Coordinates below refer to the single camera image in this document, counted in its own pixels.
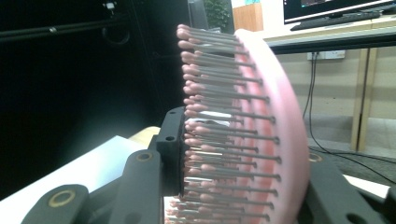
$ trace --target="black cable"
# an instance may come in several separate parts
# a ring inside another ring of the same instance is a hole
[[[120,15],[116,19],[104,21],[89,21],[66,25],[30,28],[16,31],[4,31],[0,32],[0,43],[53,35],[72,34],[77,32],[95,30],[103,27],[119,26],[126,24],[126,19],[126,16]]]
[[[312,56],[311,56],[311,82],[309,84],[308,97],[306,99],[306,104],[305,104],[304,113],[303,113],[303,119],[305,118],[306,109],[308,108],[308,105],[309,105],[309,102],[310,102],[309,97],[311,96],[311,92],[312,92],[312,81],[314,79],[314,58],[315,58],[314,54],[316,54],[316,53],[312,52]]]
[[[310,106],[309,106],[308,123],[309,123],[309,133],[311,134],[312,139],[320,147],[320,149],[322,149],[324,151],[324,153],[329,154],[329,155],[333,155],[333,156],[337,156],[337,157],[343,158],[345,160],[354,161],[355,163],[367,168],[368,170],[372,171],[373,173],[375,173],[375,174],[383,177],[384,179],[388,180],[390,183],[396,184],[395,181],[393,181],[393,180],[387,178],[386,176],[380,174],[379,172],[375,171],[373,168],[371,168],[371,167],[369,167],[369,166],[367,166],[367,165],[365,165],[365,164],[363,164],[363,163],[361,163],[359,161],[355,161],[355,160],[352,160],[352,159],[350,159],[348,157],[341,156],[340,154],[349,154],[349,155],[352,155],[352,156],[362,156],[362,157],[366,157],[366,158],[374,159],[374,160],[379,160],[379,161],[387,161],[387,160],[382,160],[382,159],[379,159],[379,158],[370,157],[370,156],[361,155],[361,154],[355,154],[355,153],[332,153],[329,150],[327,150],[326,148],[324,148],[317,141],[315,136],[313,135],[313,132],[312,132],[312,105],[313,105],[313,95],[314,95],[314,87],[315,87],[315,80],[316,80],[317,59],[318,59],[318,53],[316,52],[315,58],[312,59],[312,70],[311,70],[312,77],[311,77],[310,94],[308,95],[308,98],[307,98],[307,101],[309,101],[309,104],[310,104]],[[309,147],[309,149],[323,153],[323,151],[319,151],[319,150],[313,149],[311,147]]]

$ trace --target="white surface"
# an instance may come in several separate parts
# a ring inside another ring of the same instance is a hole
[[[242,7],[245,5],[245,0],[231,0],[231,5],[233,7]]]
[[[38,199],[61,185],[80,184],[92,192],[122,174],[133,152],[146,147],[115,136],[101,146],[0,202],[0,223],[21,223]]]
[[[312,55],[312,53],[313,53],[313,52],[308,52],[308,53],[306,53],[306,59],[307,59],[308,61],[311,61],[311,60],[312,60],[312,56],[314,56],[314,58],[317,57],[317,60],[324,60],[324,59],[326,59],[326,51],[321,51],[321,52],[319,52],[319,53],[318,53],[318,56],[315,56],[315,54]]]
[[[292,25],[284,25],[283,1],[264,0],[262,2],[262,22],[264,31],[268,33],[282,33]]]
[[[346,51],[344,49],[325,52],[326,59],[343,59],[345,57],[346,57]]]
[[[385,198],[388,193],[389,186],[377,184],[375,182],[359,179],[350,175],[344,175],[346,180],[358,188],[369,191],[381,198]]]

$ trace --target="computer monitor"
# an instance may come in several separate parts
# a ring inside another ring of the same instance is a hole
[[[337,17],[367,8],[396,7],[395,0],[283,0],[285,24]]]

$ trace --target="brush head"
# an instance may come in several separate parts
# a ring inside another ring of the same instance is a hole
[[[168,223],[293,223],[309,179],[300,108],[281,65],[253,33],[179,25],[184,51],[184,196]]]

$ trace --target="black background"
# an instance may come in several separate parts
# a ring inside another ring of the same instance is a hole
[[[0,32],[109,19],[99,0],[5,0]],[[118,1],[131,34],[101,30],[0,43],[0,199],[115,135],[161,126],[182,105],[176,27],[187,1]]]

